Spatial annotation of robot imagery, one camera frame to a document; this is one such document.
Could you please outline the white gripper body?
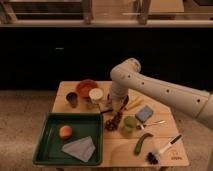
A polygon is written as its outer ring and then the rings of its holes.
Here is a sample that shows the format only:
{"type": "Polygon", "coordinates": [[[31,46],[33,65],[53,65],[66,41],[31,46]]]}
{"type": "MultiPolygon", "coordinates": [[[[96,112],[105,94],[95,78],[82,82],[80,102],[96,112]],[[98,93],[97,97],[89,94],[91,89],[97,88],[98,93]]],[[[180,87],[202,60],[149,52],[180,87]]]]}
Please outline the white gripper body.
{"type": "Polygon", "coordinates": [[[128,96],[128,91],[126,89],[110,88],[109,98],[112,103],[112,108],[115,112],[119,112],[123,101],[128,96]]]}

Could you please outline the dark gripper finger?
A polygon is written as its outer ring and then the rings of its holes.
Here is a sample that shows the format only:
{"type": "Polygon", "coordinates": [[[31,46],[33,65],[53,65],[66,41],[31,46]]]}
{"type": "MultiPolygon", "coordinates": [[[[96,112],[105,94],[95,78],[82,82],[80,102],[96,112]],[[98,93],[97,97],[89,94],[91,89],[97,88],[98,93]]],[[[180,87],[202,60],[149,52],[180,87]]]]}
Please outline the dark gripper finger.
{"type": "Polygon", "coordinates": [[[129,101],[129,96],[127,96],[125,100],[123,101],[123,105],[121,106],[120,111],[125,109],[126,105],[128,104],[128,101],[129,101]]]}

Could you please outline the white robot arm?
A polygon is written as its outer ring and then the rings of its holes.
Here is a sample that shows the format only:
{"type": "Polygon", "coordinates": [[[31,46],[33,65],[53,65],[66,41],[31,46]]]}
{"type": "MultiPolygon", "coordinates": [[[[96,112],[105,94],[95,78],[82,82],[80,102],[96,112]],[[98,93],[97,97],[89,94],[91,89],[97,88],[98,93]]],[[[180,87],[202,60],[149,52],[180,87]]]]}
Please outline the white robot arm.
{"type": "Polygon", "coordinates": [[[125,99],[132,89],[190,115],[213,130],[213,93],[147,77],[140,71],[141,64],[135,58],[116,65],[110,71],[110,99],[125,99]]]}

